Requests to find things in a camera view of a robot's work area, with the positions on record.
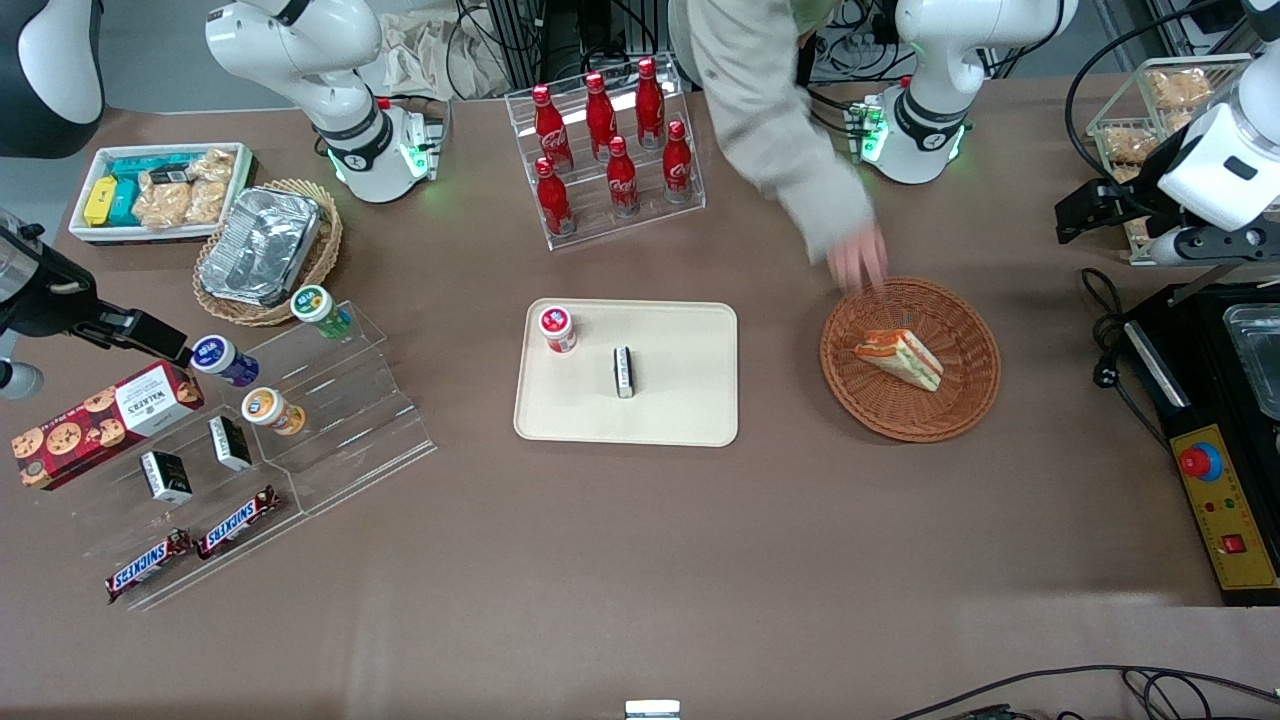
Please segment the person hand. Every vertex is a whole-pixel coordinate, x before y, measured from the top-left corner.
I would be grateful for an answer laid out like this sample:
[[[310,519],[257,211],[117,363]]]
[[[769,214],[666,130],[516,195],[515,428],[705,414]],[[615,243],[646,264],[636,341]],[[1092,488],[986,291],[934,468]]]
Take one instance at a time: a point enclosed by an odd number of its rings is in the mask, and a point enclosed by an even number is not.
[[[879,288],[888,274],[884,237],[878,224],[854,231],[826,254],[835,283],[849,295]]]

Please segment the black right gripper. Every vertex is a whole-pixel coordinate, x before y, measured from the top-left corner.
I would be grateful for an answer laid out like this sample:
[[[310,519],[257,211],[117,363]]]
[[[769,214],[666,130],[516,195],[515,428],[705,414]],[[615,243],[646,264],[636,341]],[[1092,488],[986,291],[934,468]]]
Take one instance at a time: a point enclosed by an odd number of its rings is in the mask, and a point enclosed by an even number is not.
[[[157,318],[125,310],[97,296],[95,278],[49,250],[31,278],[3,301],[1,328],[29,338],[67,334],[84,341],[122,341],[152,357],[188,366],[187,336]]]

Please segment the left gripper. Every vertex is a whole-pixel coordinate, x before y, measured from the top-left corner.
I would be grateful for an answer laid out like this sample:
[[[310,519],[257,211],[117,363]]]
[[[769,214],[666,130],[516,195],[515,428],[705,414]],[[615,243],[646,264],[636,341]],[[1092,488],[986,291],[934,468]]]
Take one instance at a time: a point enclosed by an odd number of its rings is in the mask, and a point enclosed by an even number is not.
[[[1153,241],[1169,229],[1169,197],[1155,182],[1137,178],[1092,179],[1088,196],[1068,196],[1053,206],[1059,245],[1073,242],[1088,231],[1137,223],[1138,232]]]

